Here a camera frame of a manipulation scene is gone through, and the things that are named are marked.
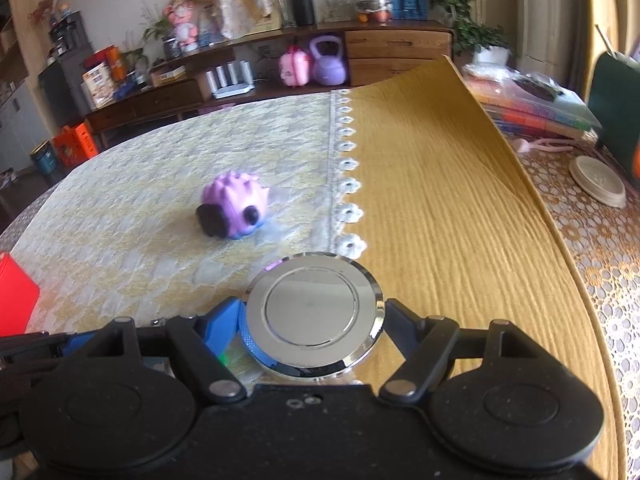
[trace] pink plush toy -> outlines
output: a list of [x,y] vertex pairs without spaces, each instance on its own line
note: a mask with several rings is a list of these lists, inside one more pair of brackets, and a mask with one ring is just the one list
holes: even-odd
[[205,186],[196,215],[207,236],[239,240],[264,223],[268,197],[256,175],[227,171]]
[[190,22],[193,14],[193,2],[191,0],[171,0],[166,8],[167,17],[174,26],[175,39],[180,44],[183,52],[194,50],[198,47],[198,27]]

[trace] silver metal disc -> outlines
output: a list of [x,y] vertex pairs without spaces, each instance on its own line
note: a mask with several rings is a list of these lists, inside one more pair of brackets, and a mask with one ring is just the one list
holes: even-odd
[[385,315],[373,276],[331,253],[296,254],[269,266],[244,300],[255,345],[304,376],[321,376],[329,365],[336,373],[356,364],[371,350]]

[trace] plastic bag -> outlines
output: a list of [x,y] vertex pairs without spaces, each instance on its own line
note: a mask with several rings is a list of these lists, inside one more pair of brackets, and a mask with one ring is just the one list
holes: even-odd
[[513,79],[517,75],[520,75],[520,72],[517,70],[493,63],[470,63],[462,67],[462,73],[464,76],[495,81],[497,83],[505,79]]
[[392,0],[350,0],[358,13],[358,20],[385,23],[391,20]]

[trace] black speaker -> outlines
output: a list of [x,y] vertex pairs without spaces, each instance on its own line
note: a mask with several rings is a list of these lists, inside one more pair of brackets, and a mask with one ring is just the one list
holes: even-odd
[[297,26],[305,27],[316,24],[313,0],[291,0],[291,10]]

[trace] white patterned tablecloth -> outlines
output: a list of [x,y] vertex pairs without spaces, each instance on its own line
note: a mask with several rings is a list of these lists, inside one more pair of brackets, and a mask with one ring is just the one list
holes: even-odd
[[[114,316],[136,324],[202,314],[268,263],[329,250],[338,92],[241,105],[108,150],[53,192],[12,251],[40,285],[28,330],[70,332]],[[270,186],[268,222],[243,240],[208,238],[195,210],[227,170]]]

